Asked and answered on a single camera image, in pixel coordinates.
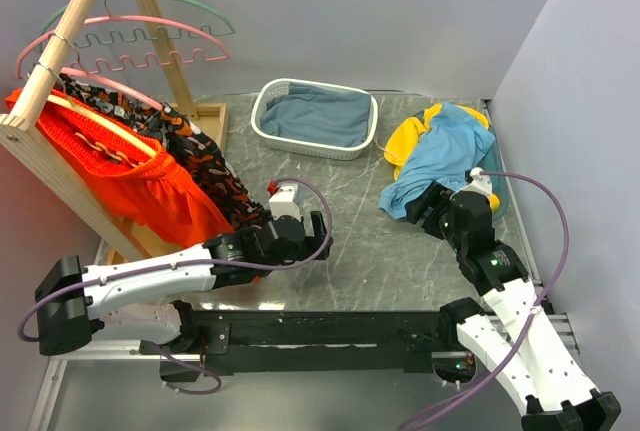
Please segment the pink wire hanger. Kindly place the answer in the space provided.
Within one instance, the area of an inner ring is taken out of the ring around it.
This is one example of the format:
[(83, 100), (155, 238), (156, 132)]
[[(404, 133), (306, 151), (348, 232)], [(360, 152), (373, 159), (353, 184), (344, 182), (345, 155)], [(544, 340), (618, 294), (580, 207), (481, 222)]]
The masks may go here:
[[(178, 21), (168, 20), (165, 18), (159, 18), (154, 16), (109, 14), (106, 16), (97, 16), (97, 17), (87, 18), (85, 19), (83, 26), (94, 25), (94, 24), (104, 24), (109, 22), (141, 22), (145, 24), (154, 25), (154, 27), (152, 27), (152, 32), (150, 32), (151, 34), (147, 34), (148, 30), (145, 30), (140, 27), (135, 27), (133, 30), (132, 39), (125, 39), (122, 33), (118, 30), (110, 30), (109, 35), (111, 36), (111, 40), (104, 41), (104, 42), (95, 33), (88, 33), (85, 35), (86, 42), (81, 43), (81, 45), (74, 44), (73, 46), (77, 46), (78, 49), (91, 47), (92, 44), (95, 44), (95, 43), (99, 45), (107, 46), (107, 45), (114, 44), (116, 38), (122, 42), (130, 42), (130, 43), (137, 42), (139, 38), (144, 39), (146, 41), (158, 41), (160, 38), (180, 39), (184, 32), (190, 38), (202, 38), (206, 41), (209, 41), (215, 44), (222, 54), (219, 56), (207, 57), (203, 49), (194, 48), (194, 50), (191, 53), (192, 58), (186, 59), (186, 60), (183, 59), (179, 51), (173, 50), (173, 51), (167, 52), (169, 57), (165, 61), (162, 61), (160, 57), (157, 55), (157, 53), (146, 53), (144, 56), (144, 63), (142, 64), (136, 64), (133, 58), (129, 55), (122, 55), (119, 58), (119, 62), (120, 62), (119, 67), (112, 67), (107, 60), (102, 58), (95, 60), (96, 69), (92, 71), (86, 71), (79, 60), (72, 62), (71, 67), (75, 67), (76, 69), (82, 69), (90, 74), (101, 74), (104, 71), (102, 69), (103, 67), (105, 67), (105, 69), (107, 69), (109, 72), (121, 72), (126, 70), (127, 66), (133, 69), (148, 68), (150, 66), (151, 61), (153, 61), (153, 63), (155, 63), (157, 66), (167, 67), (173, 64), (173, 61), (172, 61), (173, 57), (176, 57), (176, 60), (179, 60), (181, 64), (193, 64), (194, 62), (196, 62), (197, 56), (202, 57), (203, 61), (205, 62), (226, 60), (226, 59), (230, 59), (231, 57), (231, 55), (229, 54), (224, 44), (217, 37), (212, 36), (213, 34), (210, 33), (211, 31), (210, 26), (206, 24), (202, 25), (200, 28), (195, 28), (193, 26), (189, 26), (187, 24), (184, 24)], [(176, 36), (171, 35), (169, 33), (170, 31), (169, 28), (175, 28), (176, 30), (178, 30), (178, 34)], [(36, 47), (40, 49), (40, 52), (42, 52), (44, 49), (45, 41), (48, 41), (49, 38), (54, 34), (55, 34), (55, 30), (50, 29), (44, 32), (37, 39), (35, 39), (25, 49), (23, 49), (23, 51), (19, 54), (16, 60), (15, 74), (17, 79), (25, 79), (25, 76), (23, 76), (23, 73), (22, 73), (22, 63), (24, 59)]]

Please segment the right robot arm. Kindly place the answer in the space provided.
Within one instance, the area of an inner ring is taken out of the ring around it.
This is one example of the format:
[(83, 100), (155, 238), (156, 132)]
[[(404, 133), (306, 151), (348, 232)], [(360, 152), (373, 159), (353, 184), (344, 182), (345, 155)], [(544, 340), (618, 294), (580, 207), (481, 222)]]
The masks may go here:
[(400, 427), (427, 427), (497, 381), (516, 405), (524, 430), (609, 430), (621, 405), (581, 370), (545, 313), (521, 259), (496, 238), (491, 191), (486, 176), (458, 192), (432, 183), (406, 206), (409, 222), (421, 223), (427, 234), (450, 245), (463, 276), (482, 299), (443, 306), (438, 338), (449, 349), (469, 351), (489, 373)]

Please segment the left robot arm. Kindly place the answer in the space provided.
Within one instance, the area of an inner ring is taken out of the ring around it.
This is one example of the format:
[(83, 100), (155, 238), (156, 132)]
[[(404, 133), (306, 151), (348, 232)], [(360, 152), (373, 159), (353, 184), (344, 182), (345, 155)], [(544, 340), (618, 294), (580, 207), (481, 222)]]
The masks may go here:
[(190, 307), (156, 300), (183, 292), (244, 285), (274, 270), (325, 260), (332, 244), (331, 221), (311, 214), (313, 235), (301, 220), (283, 215), (261, 228), (221, 234), (177, 252), (118, 265), (81, 265), (58, 260), (34, 293), (28, 317), (36, 318), (33, 342), (43, 356), (85, 347), (92, 340), (142, 340), (179, 353), (198, 343)]

